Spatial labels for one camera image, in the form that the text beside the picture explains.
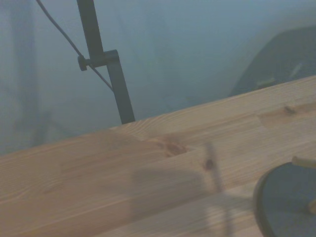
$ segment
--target wooden table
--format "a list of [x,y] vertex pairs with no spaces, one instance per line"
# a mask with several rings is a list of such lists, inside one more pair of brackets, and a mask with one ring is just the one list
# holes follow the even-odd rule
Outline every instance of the wooden table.
[[0,158],[0,237],[261,237],[252,192],[316,154],[316,77]]

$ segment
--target metal stand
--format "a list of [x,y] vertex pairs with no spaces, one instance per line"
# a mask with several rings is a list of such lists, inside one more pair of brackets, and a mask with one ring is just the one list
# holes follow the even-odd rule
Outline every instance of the metal stand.
[[254,213],[264,237],[316,236],[316,170],[286,163],[258,182]]
[[80,69],[81,71],[86,71],[88,65],[92,65],[95,68],[106,65],[121,122],[122,124],[134,122],[134,112],[129,99],[123,70],[119,61],[118,51],[103,51],[94,1],[77,0],[77,3],[90,56],[90,59],[85,59],[80,56],[78,57]]

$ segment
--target black round base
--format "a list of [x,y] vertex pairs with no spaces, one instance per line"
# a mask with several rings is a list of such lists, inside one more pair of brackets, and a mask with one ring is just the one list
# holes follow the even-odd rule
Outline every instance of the black round base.
[[316,199],[316,170],[286,163],[258,182],[254,213],[264,237],[316,237],[316,215],[308,204]]

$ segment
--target wooden tabletop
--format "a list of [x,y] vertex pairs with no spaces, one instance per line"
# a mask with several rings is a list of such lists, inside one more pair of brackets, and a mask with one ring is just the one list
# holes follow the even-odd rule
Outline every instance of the wooden tabletop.
[[315,130],[312,77],[0,157],[0,237],[261,237],[256,182]]

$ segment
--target black cable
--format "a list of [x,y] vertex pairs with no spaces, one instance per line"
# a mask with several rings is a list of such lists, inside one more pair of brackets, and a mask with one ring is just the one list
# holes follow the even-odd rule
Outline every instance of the black cable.
[[[75,44],[72,42],[72,40],[68,37],[68,35],[66,34],[66,32],[64,32],[64,30],[57,24],[57,22],[51,17],[51,15],[48,13],[48,11],[46,10],[46,8],[44,7],[43,3],[40,0],[36,0],[36,2],[38,3],[38,5],[40,6],[40,8],[42,9],[42,11],[44,12],[44,14],[48,17],[48,19],[50,20],[51,23],[53,23],[53,25],[59,30],[59,32],[66,38],[66,40],[69,42],[69,44],[74,48],[74,50],[77,52],[77,54],[81,57],[83,57],[83,55],[80,53],[80,51],[78,50],[78,48],[75,46]],[[88,64],[88,66],[101,78],[101,80],[111,89],[111,91],[113,91],[112,86],[104,79],[104,77],[95,69],[94,66],[92,66],[91,64]]]

